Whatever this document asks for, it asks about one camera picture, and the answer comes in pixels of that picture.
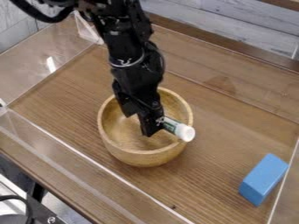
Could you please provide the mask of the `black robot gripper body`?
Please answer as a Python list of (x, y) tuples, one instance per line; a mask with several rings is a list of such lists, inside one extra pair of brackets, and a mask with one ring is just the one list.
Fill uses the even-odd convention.
[(158, 86), (165, 77), (165, 59), (113, 59), (114, 93), (127, 117), (142, 109), (151, 109), (153, 102), (161, 102)]

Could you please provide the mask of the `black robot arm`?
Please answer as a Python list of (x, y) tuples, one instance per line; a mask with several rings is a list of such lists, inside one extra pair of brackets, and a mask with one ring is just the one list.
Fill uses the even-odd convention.
[(165, 56), (151, 41), (153, 23), (139, 0), (37, 0), (62, 8), (54, 17), (27, 0), (10, 2), (37, 20), (55, 24), (78, 11), (95, 25), (107, 45), (114, 94), (123, 114), (138, 116), (141, 130), (151, 137), (163, 128), (165, 107), (158, 87), (165, 77)]

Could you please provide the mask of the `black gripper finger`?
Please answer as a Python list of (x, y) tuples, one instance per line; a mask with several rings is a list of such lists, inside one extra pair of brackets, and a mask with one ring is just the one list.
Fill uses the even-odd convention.
[(150, 110), (151, 109), (142, 109), (137, 112), (139, 122), (141, 122), (141, 129), (145, 136), (151, 137), (158, 131), (151, 131), (151, 124), (150, 124)]
[(165, 125), (165, 108), (159, 101), (153, 102), (153, 107), (150, 110), (150, 124), (151, 131), (158, 131)]

